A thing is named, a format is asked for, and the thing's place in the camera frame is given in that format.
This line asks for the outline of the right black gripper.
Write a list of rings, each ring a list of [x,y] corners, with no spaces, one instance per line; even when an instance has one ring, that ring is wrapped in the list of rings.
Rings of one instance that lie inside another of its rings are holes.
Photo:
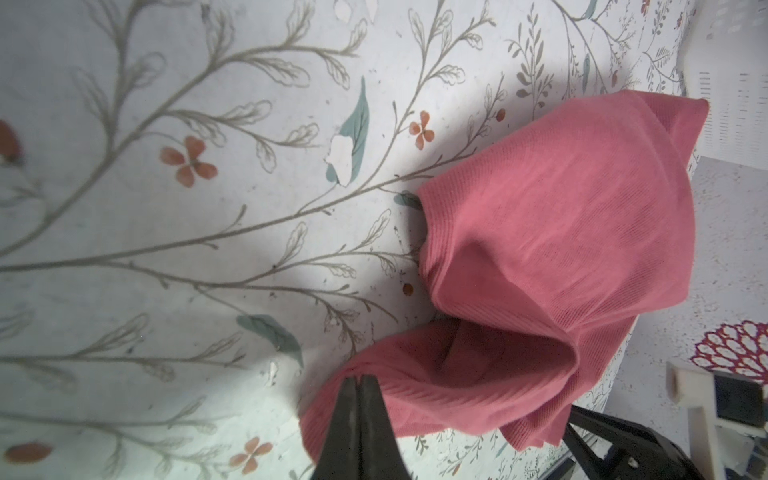
[[[580,468],[589,479],[703,480],[683,450],[653,429],[571,408],[563,441],[569,454],[542,477],[570,479]]]

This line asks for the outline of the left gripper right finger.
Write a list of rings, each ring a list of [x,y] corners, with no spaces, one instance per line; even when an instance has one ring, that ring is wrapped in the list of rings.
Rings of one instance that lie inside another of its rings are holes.
[[[362,376],[358,385],[359,463],[364,480],[410,480],[378,380]]]

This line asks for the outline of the pink tank top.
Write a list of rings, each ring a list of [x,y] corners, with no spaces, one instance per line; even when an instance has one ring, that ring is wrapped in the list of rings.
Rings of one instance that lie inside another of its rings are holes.
[[[420,276],[441,318],[378,340],[300,417],[318,459],[342,381],[372,375],[394,433],[557,444],[635,319],[686,299],[687,167],[709,105],[624,90],[570,99],[425,182]]]

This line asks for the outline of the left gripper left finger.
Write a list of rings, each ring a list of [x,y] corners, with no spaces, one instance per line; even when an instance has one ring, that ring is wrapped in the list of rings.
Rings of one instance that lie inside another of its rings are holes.
[[[361,401],[358,381],[345,379],[340,387],[327,435],[312,480],[358,480]]]

